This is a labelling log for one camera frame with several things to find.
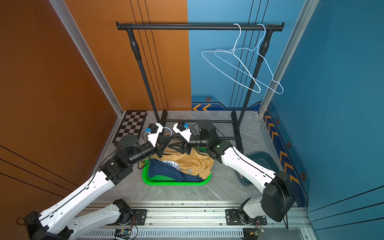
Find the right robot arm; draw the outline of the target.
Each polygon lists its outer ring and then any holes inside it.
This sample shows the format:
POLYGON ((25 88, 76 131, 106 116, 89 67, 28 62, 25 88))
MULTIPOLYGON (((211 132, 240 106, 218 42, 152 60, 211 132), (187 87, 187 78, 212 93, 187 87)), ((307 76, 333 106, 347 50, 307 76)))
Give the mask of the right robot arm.
POLYGON ((278 173, 251 160, 225 138, 220 138, 220 130, 210 120, 198 122, 199 133, 185 122, 175 123, 174 132, 181 136, 187 148, 206 148, 210 158, 232 168, 251 182, 262 196, 246 199, 238 208, 243 224, 248 225, 258 217, 267 216, 275 222, 289 225, 288 212, 296 199, 290 177, 284 171, 278 173))

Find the yellow printed t-shirt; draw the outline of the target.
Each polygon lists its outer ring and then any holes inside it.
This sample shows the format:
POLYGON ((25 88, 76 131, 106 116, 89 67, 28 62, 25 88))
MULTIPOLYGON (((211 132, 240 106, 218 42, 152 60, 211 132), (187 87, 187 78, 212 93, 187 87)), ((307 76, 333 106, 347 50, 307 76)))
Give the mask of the yellow printed t-shirt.
POLYGON ((198 176, 207 179, 212 173, 214 160, 207 154, 199 154, 196 149, 192 149, 190 154, 182 154, 176 150, 166 148, 163 156, 159 158, 156 154, 151 156, 167 164, 176 164, 176 169, 191 176, 198 176))

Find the navy blue t-shirt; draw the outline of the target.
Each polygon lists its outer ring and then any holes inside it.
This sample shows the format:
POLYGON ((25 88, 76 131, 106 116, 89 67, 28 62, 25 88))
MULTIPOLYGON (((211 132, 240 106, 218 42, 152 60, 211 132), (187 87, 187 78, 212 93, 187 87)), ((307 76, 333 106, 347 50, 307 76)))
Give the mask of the navy blue t-shirt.
POLYGON ((176 182, 192 182, 192 183, 199 183, 203 182, 204 180, 200 178, 199 176, 193 176, 185 174, 175 167, 172 167, 169 164, 166 164, 159 160, 150 160, 149 162, 149 169, 148 169, 148 176, 150 178, 157 178, 157 177, 164 177, 167 179, 172 179, 176 182))

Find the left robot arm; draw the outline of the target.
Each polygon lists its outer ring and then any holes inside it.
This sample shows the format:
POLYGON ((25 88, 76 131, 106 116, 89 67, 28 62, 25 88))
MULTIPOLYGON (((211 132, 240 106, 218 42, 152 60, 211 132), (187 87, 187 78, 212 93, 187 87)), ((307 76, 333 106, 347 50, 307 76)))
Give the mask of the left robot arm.
POLYGON ((126 135, 115 144, 116 152, 95 174, 54 206, 23 218, 31 240, 74 240, 82 234, 109 224, 133 222, 131 207, 122 199, 106 208, 78 217, 85 207, 115 187, 133 172, 133 166, 152 155, 161 157, 173 137, 155 137, 155 142, 139 144, 135 135, 126 135))

